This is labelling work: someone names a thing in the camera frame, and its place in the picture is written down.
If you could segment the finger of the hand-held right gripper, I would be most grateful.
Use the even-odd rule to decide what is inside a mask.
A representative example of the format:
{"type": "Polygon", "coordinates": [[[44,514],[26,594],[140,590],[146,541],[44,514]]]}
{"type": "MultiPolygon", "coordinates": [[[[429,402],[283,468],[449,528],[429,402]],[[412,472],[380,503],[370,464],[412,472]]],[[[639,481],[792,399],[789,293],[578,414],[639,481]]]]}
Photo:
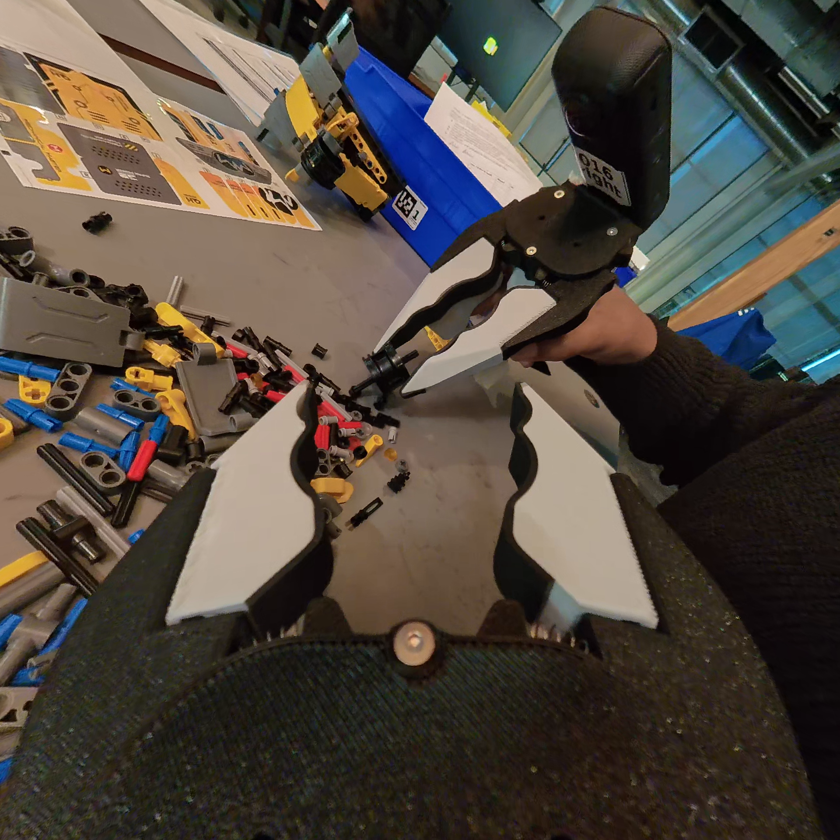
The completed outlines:
{"type": "Polygon", "coordinates": [[[385,331],[372,355],[399,350],[425,327],[452,342],[467,328],[477,305],[501,284],[503,261],[499,246],[478,239],[422,281],[385,331]]]}
{"type": "Polygon", "coordinates": [[[503,346],[552,310],[556,303],[548,292],[536,287],[510,290],[486,320],[463,331],[427,358],[404,384],[401,396],[410,397],[462,374],[498,364],[503,346]]]}

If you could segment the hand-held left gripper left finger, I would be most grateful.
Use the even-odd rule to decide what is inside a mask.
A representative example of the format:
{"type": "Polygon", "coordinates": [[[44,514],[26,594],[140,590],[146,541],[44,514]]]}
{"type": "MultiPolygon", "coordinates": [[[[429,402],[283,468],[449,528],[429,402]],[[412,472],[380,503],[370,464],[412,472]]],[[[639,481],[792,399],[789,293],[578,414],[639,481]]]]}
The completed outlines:
{"type": "Polygon", "coordinates": [[[311,487],[319,398],[298,383],[213,468],[165,624],[244,619],[287,632],[327,590],[334,552],[311,487]]]}

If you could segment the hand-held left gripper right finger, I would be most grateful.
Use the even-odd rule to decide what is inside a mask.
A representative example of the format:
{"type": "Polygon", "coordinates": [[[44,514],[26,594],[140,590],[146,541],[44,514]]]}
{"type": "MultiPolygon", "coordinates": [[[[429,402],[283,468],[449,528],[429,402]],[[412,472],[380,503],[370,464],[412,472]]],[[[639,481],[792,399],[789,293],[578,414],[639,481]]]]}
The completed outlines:
{"type": "Polygon", "coordinates": [[[514,388],[510,426],[516,490],[493,556],[499,592],[546,632],[591,616],[656,629],[614,468],[530,385],[514,388]]]}

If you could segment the black toy wheel rim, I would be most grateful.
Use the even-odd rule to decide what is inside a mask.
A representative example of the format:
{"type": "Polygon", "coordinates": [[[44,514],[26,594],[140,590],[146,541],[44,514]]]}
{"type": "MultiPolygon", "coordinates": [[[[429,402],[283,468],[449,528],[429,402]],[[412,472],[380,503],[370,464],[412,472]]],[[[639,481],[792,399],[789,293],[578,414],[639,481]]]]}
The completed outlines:
{"type": "Polygon", "coordinates": [[[412,374],[407,370],[406,364],[418,355],[417,350],[400,355],[389,343],[383,349],[365,355],[362,362],[367,376],[362,382],[351,386],[350,399],[357,400],[367,389],[375,386],[380,394],[374,400],[374,407],[382,409],[387,404],[390,394],[410,379],[412,374]]]}

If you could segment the pile of toy building parts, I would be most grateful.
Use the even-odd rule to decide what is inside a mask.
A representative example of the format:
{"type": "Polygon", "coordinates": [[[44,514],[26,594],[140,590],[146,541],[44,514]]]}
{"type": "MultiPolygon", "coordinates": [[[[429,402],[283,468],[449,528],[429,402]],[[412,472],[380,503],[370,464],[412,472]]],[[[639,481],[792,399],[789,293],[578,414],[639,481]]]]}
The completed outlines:
{"type": "MultiPolygon", "coordinates": [[[[96,543],[108,545],[111,537],[115,547],[111,552],[123,556],[128,547],[142,534],[136,532],[124,539],[119,530],[131,519],[135,502],[149,482],[173,484],[178,490],[187,474],[160,459],[161,444],[170,439],[176,444],[175,462],[187,449],[200,449],[202,439],[187,442],[190,432],[172,422],[165,413],[154,413],[147,437],[143,437],[143,423],[137,418],[133,428],[120,439],[120,447],[100,444],[96,439],[65,434],[65,445],[79,445],[82,454],[75,465],[61,451],[49,453],[60,458],[52,466],[66,466],[67,477],[75,480],[68,490],[76,493],[82,511],[67,514],[70,506],[62,507],[57,500],[47,500],[41,507],[45,516],[59,515],[49,520],[45,534],[51,549],[71,560],[81,570],[82,562],[74,560],[70,542],[93,530],[96,543]]],[[[11,770],[32,702],[43,684],[47,665],[63,645],[78,619],[88,597],[68,579],[64,571],[53,563],[53,556],[35,550],[2,568],[2,762],[1,780],[5,782],[11,770]]]]}

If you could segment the person's right forearm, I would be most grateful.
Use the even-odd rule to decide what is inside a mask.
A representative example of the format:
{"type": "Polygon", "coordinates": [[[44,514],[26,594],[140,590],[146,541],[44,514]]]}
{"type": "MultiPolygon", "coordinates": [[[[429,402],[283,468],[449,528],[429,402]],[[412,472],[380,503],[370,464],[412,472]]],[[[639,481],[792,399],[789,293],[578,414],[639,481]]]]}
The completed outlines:
{"type": "Polygon", "coordinates": [[[601,397],[633,455],[684,487],[751,445],[794,455],[826,445],[838,452],[838,376],[822,384],[756,381],[697,339],[653,319],[657,344],[645,360],[568,365],[601,397]]]}

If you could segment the printed paper form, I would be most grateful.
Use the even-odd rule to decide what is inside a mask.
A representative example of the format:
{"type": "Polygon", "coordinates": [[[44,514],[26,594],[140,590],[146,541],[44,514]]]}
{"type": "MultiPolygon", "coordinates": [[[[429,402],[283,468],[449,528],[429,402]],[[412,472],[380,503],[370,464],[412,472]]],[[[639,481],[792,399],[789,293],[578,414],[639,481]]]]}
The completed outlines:
{"type": "Polygon", "coordinates": [[[501,206],[542,189],[518,148],[448,85],[437,90],[424,120],[501,206]]]}

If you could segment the yellow box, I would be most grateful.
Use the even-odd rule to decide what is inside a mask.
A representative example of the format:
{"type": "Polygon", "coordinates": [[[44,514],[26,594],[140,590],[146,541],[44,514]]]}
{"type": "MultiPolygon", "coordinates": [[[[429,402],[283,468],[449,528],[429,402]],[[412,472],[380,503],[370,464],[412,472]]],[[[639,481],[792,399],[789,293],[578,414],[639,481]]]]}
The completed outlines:
{"type": "Polygon", "coordinates": [[[478,111],[484,119],[492,123],[507,140],[511,138],[511,131],[507,128],[504,122],[490,112],[485,101],[474,100],[470,103],[470,107],[478,111]]]}

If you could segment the blue plastic bin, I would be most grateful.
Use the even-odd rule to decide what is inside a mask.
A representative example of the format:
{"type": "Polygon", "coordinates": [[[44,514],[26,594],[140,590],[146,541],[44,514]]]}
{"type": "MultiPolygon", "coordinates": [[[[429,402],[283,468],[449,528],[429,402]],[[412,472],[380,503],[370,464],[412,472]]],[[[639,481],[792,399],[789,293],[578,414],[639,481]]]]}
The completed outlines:
{"type": "Polygon", "coordinates": [[[432,99],[364,49],[346,84],[404,184],[383,215],[431,266],[468,227],[503,206],[425,123],[432,99]]]}

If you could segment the black monitor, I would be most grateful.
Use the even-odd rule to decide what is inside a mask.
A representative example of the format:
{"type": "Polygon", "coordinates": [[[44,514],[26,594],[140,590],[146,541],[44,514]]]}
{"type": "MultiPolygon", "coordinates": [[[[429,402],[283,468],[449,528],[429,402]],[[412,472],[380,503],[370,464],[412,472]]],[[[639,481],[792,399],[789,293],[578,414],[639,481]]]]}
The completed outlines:
{"type": "Polygon", "coordinates": [[[311,45],[323,42],[342,14],[350,11],[359,46],[408,78],[451,9],[448,1],[331,1],[322,12],[311,45]]]}
{"type": "Polygon", "coordinates": [[[438,38],[501,110],[515,102],[562,34],[540,2],[451,1],[438,38]]]}

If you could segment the blue cloth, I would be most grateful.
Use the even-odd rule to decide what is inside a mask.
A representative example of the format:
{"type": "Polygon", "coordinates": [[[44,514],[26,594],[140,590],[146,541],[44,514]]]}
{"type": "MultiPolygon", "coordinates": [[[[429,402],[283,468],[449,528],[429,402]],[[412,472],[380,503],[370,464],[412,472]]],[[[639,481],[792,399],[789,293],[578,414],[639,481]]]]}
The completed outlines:
{"type": "Polygon", "coordinates": [[[744,371],[751,371],[776,343],[756,308],[741,309],[677,333],[702,342],[710,352],[744,371]]]}

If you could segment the wooden railing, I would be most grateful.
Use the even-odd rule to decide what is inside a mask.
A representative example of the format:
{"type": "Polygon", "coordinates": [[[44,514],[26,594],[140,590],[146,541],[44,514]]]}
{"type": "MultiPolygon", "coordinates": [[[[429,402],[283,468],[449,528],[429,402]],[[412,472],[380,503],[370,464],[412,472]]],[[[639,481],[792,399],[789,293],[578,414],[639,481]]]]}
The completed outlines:
{"type": "Polygon", "coordinates": [[[839,202],[835,202],[670,316],[668,325],[680,331],[747,309],[838,244],[839,202]]]}

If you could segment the person's black sweater torso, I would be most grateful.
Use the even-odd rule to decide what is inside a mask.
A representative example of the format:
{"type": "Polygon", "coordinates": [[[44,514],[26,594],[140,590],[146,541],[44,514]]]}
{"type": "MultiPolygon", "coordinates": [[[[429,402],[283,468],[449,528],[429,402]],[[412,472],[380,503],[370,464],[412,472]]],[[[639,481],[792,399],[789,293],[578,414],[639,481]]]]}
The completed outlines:
{"type": "Polygon", "coordinates": [[[661,508],[736,608],[772,673],[827,838],[838,838],[838,377],[748,382],[670,465],[661,508]]]}

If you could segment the white printed paper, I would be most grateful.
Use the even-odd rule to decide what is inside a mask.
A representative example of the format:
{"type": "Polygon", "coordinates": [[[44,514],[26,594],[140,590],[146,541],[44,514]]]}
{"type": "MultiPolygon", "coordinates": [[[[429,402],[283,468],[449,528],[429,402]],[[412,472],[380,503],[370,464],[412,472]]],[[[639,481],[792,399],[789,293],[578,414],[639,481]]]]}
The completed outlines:
{"type": "Polygon", "coordinates": [[[142,5],[209,71],[254,126],[300,75],[290,56],[236,35],[180,3],[142,1],[142,5]]]}

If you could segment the metal ventilation duct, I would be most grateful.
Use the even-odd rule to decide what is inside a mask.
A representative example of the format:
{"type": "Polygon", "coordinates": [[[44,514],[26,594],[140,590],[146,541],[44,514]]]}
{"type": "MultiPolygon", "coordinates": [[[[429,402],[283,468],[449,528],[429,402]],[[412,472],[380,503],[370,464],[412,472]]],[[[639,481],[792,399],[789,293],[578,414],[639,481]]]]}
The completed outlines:
{"type": "Polygon", "coordinates": [[[834,131],[819,129],[814,116],[806,116],[802,105],[795,105],[792,97],[780,92],[750,64],[727,64],[717,73],[713,85],[787,165],[798,165],[838,145],[834,131]]]}

